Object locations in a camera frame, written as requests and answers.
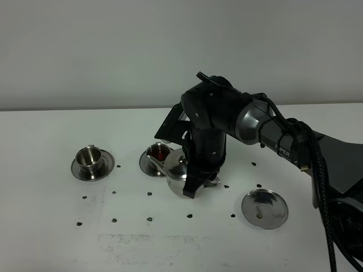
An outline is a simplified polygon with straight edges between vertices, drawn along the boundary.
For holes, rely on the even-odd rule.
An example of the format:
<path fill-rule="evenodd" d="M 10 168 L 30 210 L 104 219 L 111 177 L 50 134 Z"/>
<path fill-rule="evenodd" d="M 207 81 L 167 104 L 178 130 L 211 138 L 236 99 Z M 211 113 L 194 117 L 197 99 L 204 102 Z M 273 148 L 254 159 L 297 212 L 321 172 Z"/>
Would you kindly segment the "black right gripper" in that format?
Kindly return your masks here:
<path fill-rule="evenodd" d="M 223 166 L 226 157 L 226 133 L 217 128 L 197 129 L 191 121 L 179 121 L 183 107 L 174 105 L 154 138 L 182 146 L 187 159 L 185 196 L 194 198 L 202 185 L 209 185 Z"/>

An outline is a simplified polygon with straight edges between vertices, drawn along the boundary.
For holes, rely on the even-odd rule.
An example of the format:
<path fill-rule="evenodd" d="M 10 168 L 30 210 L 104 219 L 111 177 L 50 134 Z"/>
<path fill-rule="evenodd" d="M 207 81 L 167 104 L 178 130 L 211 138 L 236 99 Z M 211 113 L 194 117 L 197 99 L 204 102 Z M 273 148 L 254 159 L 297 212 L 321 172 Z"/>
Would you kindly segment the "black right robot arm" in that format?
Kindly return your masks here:
<path fill-rule="evenodd" d="M 264 93 L 242 93 L 221 76 L 198 73 L 155 137 L 181 145 L 185 173 L 181 194 L 194 198 L 211 186 L 226 158 L 226 136 L 270 148 L 312 179 L 313 205 L 326 234 L 330 268 L 338 249 L 362 270 L 362 145 L 313 131 L 285 118 Z"/>

